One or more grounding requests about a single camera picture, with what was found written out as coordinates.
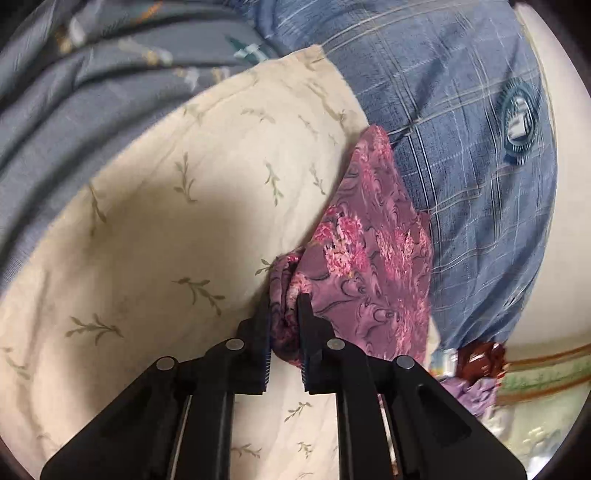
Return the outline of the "purple pink floral garment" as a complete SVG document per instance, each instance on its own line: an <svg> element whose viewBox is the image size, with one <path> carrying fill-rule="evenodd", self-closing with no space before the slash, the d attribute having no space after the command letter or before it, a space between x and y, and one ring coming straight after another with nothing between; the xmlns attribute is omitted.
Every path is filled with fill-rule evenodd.
<svg viewBox="0 0 591 480"><path fill-rule="evenodd" d="M386 131L370 126L311 240L270 267L271 347L301 362L297 298L368 355L427 355L433 247L430 216L415 209Z"/></svg>

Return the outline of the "cream leaf-print bed sheet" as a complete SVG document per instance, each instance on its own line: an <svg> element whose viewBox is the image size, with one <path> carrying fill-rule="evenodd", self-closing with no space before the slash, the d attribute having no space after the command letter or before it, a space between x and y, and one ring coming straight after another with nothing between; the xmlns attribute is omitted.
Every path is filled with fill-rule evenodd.
<svg viewBox="0 0 591 480"><path fill-rule="evenodd" d="M311 46L216 80L77 193L1 299L1 437L26 473L158 357L235 333L369 127Z"/></svg>

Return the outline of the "dark red glossy bag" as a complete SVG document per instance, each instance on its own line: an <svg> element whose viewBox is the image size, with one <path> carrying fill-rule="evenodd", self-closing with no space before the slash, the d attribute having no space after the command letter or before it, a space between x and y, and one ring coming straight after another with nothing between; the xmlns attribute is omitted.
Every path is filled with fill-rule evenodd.
<svg viewBox="0 0 591 480"><path fill-rule="evenodd" d="M501 378L506 367L506 349L503 344L474 341L458 351L456 375L474 384L481 378Z"/></svg>

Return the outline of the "lilac purple cloth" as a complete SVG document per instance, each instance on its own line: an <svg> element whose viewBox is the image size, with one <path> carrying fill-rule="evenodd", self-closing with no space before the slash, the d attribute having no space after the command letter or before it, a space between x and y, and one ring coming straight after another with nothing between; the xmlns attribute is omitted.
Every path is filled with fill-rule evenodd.
<svg viewBox="0 0 591 480"><path fill-rule="evenodd" d="M499 382L494 378L480 378L471 384L468 380L453 377L442 380L440 384L479 420L495 406Z"/></svg>

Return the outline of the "blue plaid pillow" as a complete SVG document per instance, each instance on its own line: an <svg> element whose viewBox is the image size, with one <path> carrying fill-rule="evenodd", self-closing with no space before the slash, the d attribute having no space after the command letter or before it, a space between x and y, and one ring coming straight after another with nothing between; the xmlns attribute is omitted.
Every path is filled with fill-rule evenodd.
<svg viewBox="0 0 591 480"><path fill-rule="evenodd" d="M236 1L283 53L322 46L430 215L446 348L506 341L541 267L557 187L543 76L507 1Z"/></svg>

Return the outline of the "grey blue quilt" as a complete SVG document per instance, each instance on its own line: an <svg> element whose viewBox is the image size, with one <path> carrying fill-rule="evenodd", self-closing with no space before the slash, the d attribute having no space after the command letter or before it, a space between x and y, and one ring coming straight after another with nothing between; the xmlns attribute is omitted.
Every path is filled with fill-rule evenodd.
<svg viewBox="0 0 591 480"><path fill-rule="evenodd" d="M43 1L1 21L1 283L114 155L276 56L232 1Z"/></svg>

